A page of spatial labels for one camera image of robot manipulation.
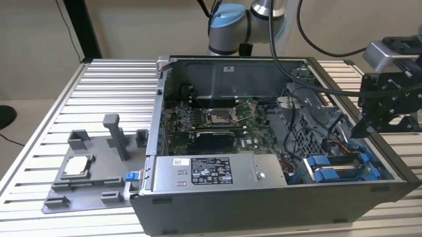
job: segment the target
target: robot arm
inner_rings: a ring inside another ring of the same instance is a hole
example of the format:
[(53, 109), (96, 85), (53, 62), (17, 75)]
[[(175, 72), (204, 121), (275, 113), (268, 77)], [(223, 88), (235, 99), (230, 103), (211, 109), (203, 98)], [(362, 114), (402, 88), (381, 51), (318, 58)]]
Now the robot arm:
[[(274, 31), (278, 32), (284, 16), (284, 0), (274, 1)], [(240, 4), (216, 7), (210, 20), (208, 55), (235, 55), (240, 43), (268, 42), (270, 1), (255, 0), (250, 10)]]
[[(422, 25), (418, 35), (386, 37), (373, 41), (363, 53), (371, 67), (382, 72), (397, 67), (402, 72), (365, 74), (361, 92), (397, 90), (422, 83)], [(353, 138), (367, 137), (374, 132), (421, 132), (418, 113), (422, 107), (422, 88), (391, 97), (359, 98), (362, 119), (353, 128)], [(406, 115), (395, 125), (391, 120)]]

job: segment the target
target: barcode sticker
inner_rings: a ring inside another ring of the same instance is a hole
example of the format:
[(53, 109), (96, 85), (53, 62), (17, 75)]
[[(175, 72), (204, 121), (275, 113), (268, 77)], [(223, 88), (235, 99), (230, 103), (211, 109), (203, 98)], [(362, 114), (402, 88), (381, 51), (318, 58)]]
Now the barcode sticker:
[(172, 165), (190, 165), (188, 158), (175, 158), (172, 159)]

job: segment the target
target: motherboard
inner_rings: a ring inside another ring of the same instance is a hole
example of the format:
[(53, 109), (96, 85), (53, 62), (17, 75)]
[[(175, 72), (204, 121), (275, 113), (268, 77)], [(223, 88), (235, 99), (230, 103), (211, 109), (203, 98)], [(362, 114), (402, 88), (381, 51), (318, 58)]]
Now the motherboard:
[(166, 110), (168, 154), (280, 154), (259, 99), (199, 100)]

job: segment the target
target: gray plastic stand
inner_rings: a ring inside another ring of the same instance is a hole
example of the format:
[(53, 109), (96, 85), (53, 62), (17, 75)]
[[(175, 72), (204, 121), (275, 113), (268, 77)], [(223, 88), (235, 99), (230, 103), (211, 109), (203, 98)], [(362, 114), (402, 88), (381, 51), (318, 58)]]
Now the gray plastic stand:
[[(125, 198), (138, 185), (124, 182), (124, 176), (144, 167), (148, 131), (124, 135), (116, 114), (105, 115), (103, 124), (111, 136), (89, 138), (85, 130), (69, 134), (71, 147), (41, 209), (45, 214), (131, 206)], [(87, 157), (81, 172), (67, 174), (69, 160), (80, 156)]]

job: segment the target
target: white sticker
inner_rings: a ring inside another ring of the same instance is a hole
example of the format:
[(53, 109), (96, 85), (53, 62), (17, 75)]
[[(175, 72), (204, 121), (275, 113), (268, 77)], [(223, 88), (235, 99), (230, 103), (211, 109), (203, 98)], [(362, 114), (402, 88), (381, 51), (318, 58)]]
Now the white sticker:
[(235, 71), (235, 67), (230, 66), (230, 67), (223, 67), (223, 72), (234, 72)]
[(188, 158), (175, 158), (172, 159), (172, 165), (190, 165)]

